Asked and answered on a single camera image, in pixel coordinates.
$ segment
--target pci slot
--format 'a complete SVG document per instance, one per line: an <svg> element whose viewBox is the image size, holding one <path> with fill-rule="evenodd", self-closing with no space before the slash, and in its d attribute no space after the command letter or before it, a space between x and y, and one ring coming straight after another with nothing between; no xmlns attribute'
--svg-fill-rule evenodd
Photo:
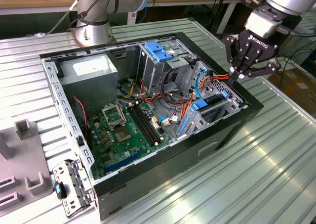
<svg viewBox="0 0 316 224"><path fill-rule="evenodd" d="M119 167L122 167L126 164L128 164L129 162L132 162L134 160L136 160L142 153L143 151L140 150L139 152L135 153L134 155L130 156L130 157L127 157L126 159L122 160L122 161L119 161L117 163L115 163L114 165L111 165L107 168L104 169L104 173L107 173L107 172L110 172L110 171L113 171Z"/></svg>

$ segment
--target slotted metal surface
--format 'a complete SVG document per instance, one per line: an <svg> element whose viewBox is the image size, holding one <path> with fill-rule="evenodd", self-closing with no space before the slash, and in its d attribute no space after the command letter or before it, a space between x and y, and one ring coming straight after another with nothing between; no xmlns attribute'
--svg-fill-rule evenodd
<svg viewBox="0 0 316 224"><path fill-rule="evenodd" d="M316 11L309 11L302 15L299 26L303 27L304 33L315 33L316 31Z"/></svg>
<svg viewBox="0 0 316 224"><path fill-rule="evenodd" d="M228 70L222 44L187 19L113 28L118 41L184 32ZM48 168L73 154L38 54L75 48L70 34L0 41L0 129L36 121ZM111 215L105 223L309 223L316 215L316 122L261 78L242 85L264 108L223 149ZM0 223L98 223L94 207L67 220L55 193Z"/></svg>

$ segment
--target red cable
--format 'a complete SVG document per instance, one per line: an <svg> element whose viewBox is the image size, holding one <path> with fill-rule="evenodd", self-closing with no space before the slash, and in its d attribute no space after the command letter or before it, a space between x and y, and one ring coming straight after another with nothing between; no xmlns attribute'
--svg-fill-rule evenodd
<svg viewBox="0 0 316 224"><path fill-rule="evenodd" d="M74 100L76 100L80 106L81 106L81 109L83 110L83 115L84 115L84 125L85 125L85 138L88 138L88 125L87 125L87 116L85 114L85 110L84 110L84 106L83 104L81 103L80 100L78 100L77 98L74 98Z"/></svg>

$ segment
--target motherboard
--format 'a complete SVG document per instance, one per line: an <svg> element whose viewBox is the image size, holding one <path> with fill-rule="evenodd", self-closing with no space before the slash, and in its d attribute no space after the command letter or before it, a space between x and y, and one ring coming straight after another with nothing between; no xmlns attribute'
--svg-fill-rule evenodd
<svg viewBox="0 0 316 224"><path fill-rule="evenodd" d="M90 149L95 159L92 166L94 179L172 143L164 128L156 126L155 117L146 103L119 110L116 106L120 107L118 104L111 106L106 112L103 109L102 113L88 119ZM122 120L126 123L113 127L115 121Z"/></svg>

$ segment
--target connector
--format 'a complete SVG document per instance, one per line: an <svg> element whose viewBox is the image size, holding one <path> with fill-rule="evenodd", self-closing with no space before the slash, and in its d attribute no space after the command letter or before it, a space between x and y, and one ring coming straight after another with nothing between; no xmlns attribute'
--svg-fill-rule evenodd
<svg viewBox="0 0 316 224"><path fill-rule="evenodd" d="M164 119L164 120L161 122L161 124L164 125L165 127L169 126L169 125L170 125L169 119Z"/></svg>

